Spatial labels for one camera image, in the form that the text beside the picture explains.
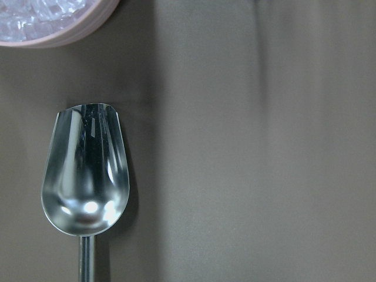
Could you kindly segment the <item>metal scoop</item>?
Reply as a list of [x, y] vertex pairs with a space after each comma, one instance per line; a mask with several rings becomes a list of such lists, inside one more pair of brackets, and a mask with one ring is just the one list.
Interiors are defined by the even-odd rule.
[[91, 103], [59, 112], [41, 202], [56, 229], [79, 237], [79, 281], [95, 280], [95, 237], [120, 219], [129, 192], [117, 111], [106, 103]]

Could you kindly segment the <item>pink bowl with ice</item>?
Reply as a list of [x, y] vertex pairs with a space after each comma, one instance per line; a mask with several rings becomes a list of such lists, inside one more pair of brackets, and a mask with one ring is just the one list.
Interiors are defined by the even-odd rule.
[[1, 46], [53, 48], [83, 39], [119, 1], [1, 1]]

